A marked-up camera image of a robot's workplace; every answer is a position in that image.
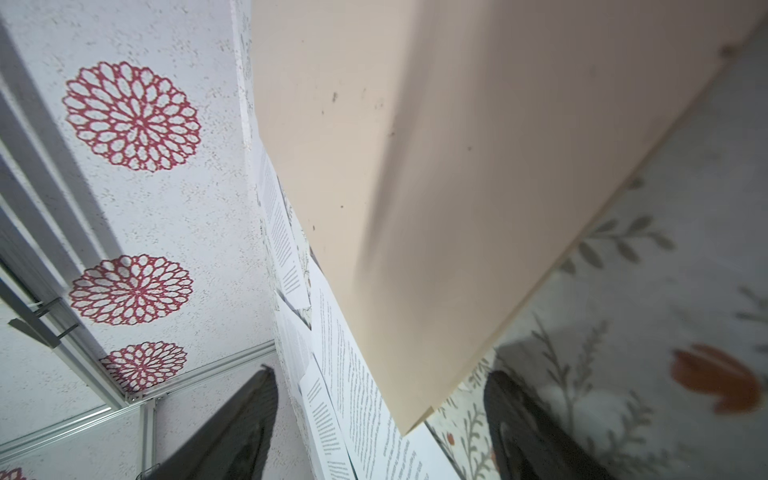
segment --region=speckled white panel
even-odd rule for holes
[[[28,480],[134,480],[139,474],[139,410],[0,465]]]
[[[104,404],[51,349],[10,327],[14,317],[0,302],[0,444]]]
[[[265,364],[275,369],[279,402],[264,480],[311,480],[310,459],[299,434],[277,355],[250,363],[194,389],[171,394],[157,404],[157,460],[169,458],[256,371]]]

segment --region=white paper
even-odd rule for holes
[[[314,359],[306,369],[300,386],[323,476],[326,480],[354,480],[355,475],[349,463],[336,413]]]
[[[312,360],[312,331],[283,301],[279,294],[277,297],[277,312],[275,323],[277,334],[280,336],[280,346],[283,350],[283,362],[286,367],[286,378],[289,380],[289,393],[298,401],[301,401],[299,393],[299,381],[306,372]]]
[[[320,268],[310,261],[312,349],[360,480],[458,480],[427,426],[402,437]]]
[[[261,154],[256,153],[257,191],[266,221],[266,235],[272,245],[280,292],[295,310],[307,308],[310,297],[300,268],[296,239],[288,222],[283,191],[266,150],[262,148]]]

